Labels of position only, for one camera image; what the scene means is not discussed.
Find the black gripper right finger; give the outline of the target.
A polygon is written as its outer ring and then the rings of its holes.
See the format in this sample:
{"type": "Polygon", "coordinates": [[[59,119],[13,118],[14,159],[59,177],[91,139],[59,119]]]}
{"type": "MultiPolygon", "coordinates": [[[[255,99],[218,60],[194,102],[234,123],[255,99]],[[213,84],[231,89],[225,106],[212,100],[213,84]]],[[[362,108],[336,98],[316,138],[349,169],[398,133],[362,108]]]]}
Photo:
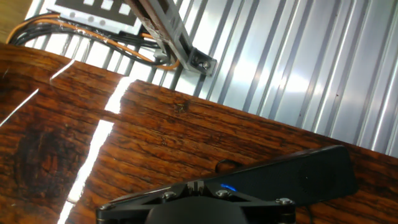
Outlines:
{"type": "Polygon", "coordinates": [[[267,201],[238,192],[226,184],[197,182],[204,200],[199,214],[206,223],[295,223],[295,202],[289,198],[267,201]]]}

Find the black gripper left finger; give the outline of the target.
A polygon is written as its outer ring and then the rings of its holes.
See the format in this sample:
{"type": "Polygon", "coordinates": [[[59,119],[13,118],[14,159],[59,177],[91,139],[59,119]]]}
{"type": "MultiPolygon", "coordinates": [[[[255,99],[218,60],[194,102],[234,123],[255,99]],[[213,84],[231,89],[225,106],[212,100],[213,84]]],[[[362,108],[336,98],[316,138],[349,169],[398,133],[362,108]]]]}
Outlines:
{"type": "Polygon", "coordinates": [[[125,195],[100,205],[96,209],[96,223],[144,223],[156,206],[193,196],[196,190],[196,182],[186,182],[125,195]]]}

